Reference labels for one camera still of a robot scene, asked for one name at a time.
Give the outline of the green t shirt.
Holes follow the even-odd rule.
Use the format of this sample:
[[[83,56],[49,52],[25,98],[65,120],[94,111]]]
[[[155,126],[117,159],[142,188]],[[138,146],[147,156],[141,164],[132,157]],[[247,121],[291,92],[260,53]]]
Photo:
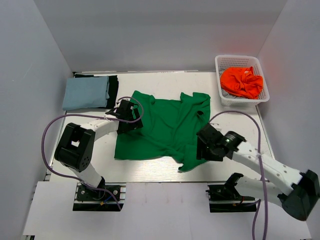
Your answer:
[[[149,160],[171,157],[188,172],[205,163],[196,158],[197,132],[211,116],[211,98],[206,93],[180,94],[179,100],[159,99],[134,91],[141,103],[142,128],[117,136],[114,158],[117,160]]]

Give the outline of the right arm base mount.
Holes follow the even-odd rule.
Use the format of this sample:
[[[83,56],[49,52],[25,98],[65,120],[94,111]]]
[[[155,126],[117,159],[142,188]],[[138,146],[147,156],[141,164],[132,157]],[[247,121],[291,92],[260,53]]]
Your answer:
[[[256,212],[257,203],[254,197],[242,196],[235,186],[241,173],[233,173],[224,184],[209,184],[206,193],[209,200],[210,213],[248,213]]]

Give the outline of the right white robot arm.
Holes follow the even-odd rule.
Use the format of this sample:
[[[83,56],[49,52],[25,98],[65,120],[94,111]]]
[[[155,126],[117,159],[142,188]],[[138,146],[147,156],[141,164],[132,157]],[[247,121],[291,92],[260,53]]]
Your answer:
[[[249,197],[280,206],[296,220],[308,219],[320,198],[320,182],[315,172],[310,169],[302,172],[260,154],[234,131],[222,134],[206,124],[196,135],[198,160],[221,162],[228,158],[249,167],[265,179],[252,179],[235,172],[224,184],[209,186],[207,193],[212,202],[240,202],[243,197]]]

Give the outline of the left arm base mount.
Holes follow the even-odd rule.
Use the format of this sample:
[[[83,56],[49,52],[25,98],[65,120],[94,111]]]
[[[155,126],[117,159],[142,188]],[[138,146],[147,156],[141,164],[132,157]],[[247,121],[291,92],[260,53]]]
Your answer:
[[[104,188],[114,195],[120,208],[110,193],[95,191],[78,183],[72,210],[74,212],[120,212],[125,203],[126,184],[106,183]]]

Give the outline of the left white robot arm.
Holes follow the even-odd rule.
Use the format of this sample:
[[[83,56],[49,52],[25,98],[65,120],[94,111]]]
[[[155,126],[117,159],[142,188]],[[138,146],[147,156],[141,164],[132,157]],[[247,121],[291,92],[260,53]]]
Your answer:
[[[65,127],[54,153],[54,158],[69,168],[83,185],[88,185],[88,193],[99,200],[105,196],[104,178],[91,164],[94,143],[98,139],[116,132],[118,135],[143,127],[144,109],[136,99],[120,98],[117,107],[106,112],[103,117],[85,124],[69,123]]]

